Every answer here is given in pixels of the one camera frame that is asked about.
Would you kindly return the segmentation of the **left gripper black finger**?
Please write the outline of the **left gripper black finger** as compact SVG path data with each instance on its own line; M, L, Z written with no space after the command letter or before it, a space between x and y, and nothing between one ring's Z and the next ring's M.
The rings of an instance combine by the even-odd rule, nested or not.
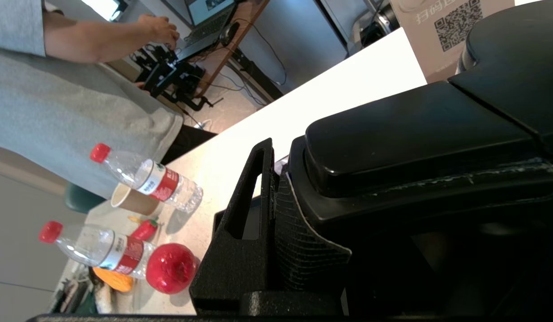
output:
M340 314L352 251L316 232L271 138L250 152L189 287L199 314Z

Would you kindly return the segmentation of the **person's hand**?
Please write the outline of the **person's hand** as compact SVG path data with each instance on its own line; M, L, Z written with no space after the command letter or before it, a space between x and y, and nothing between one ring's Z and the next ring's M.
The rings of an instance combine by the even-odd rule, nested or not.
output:
M138 22L148 29L149 42L160 43L170 50L176 49L180 34L168 17L144 14L139 16Z

